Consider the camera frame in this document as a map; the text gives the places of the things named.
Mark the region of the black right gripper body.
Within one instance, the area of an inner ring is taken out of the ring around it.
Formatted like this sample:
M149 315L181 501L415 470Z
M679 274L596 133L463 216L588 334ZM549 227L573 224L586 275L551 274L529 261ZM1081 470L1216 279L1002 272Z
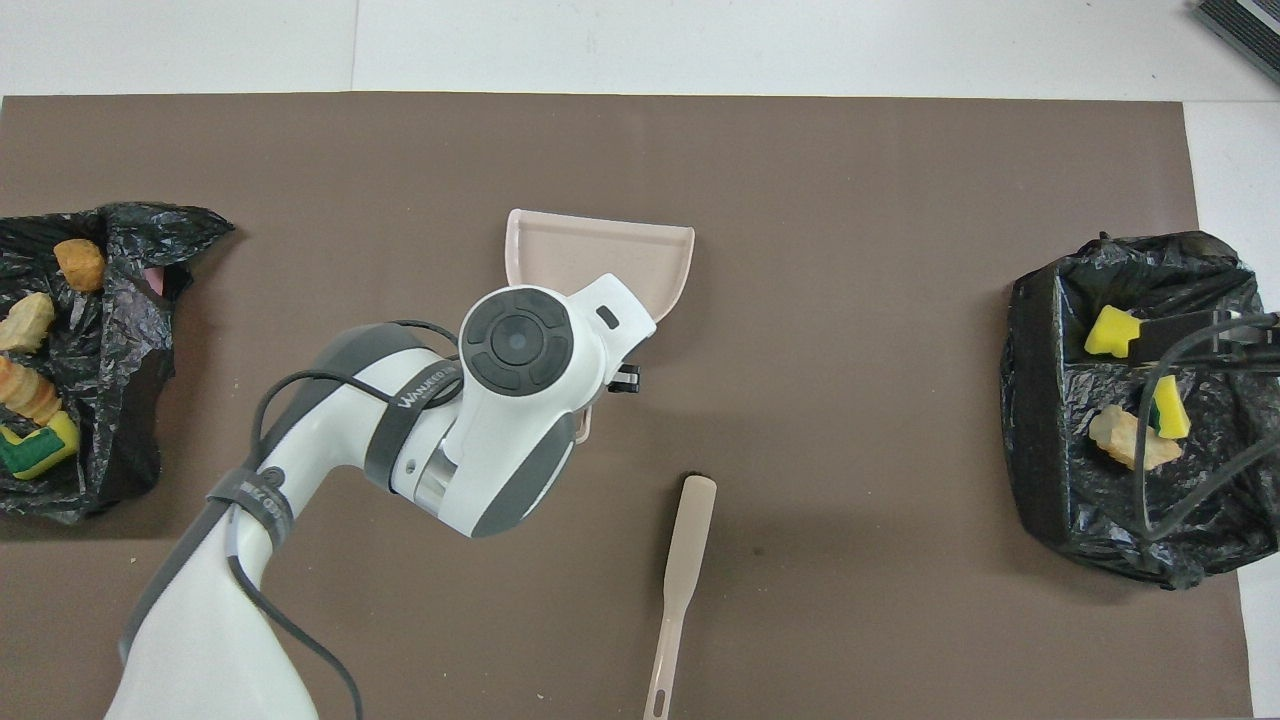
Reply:
M1276 373L1277 314L1188 313L1143 320L1129 343L1128 365L1156 366L1174 348L1174 368Z

